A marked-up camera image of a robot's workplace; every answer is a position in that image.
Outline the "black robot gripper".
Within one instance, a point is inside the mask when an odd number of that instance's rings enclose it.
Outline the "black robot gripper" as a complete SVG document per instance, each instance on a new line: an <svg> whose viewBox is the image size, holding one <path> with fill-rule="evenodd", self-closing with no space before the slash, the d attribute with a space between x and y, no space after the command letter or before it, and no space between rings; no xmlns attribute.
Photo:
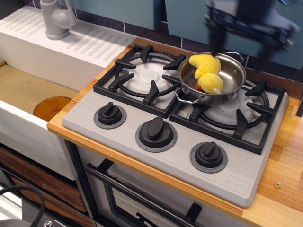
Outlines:
<svg viewBox="0 0 303 227"><path fill-rule="evenodd" d="M300 28L280 15L272 0L208 0L205 24L209 30L211 55L215 57L225 45L227 33L261 44L257 71L262 71L270 58L280 50L289 50L293 33Z"/></svg>

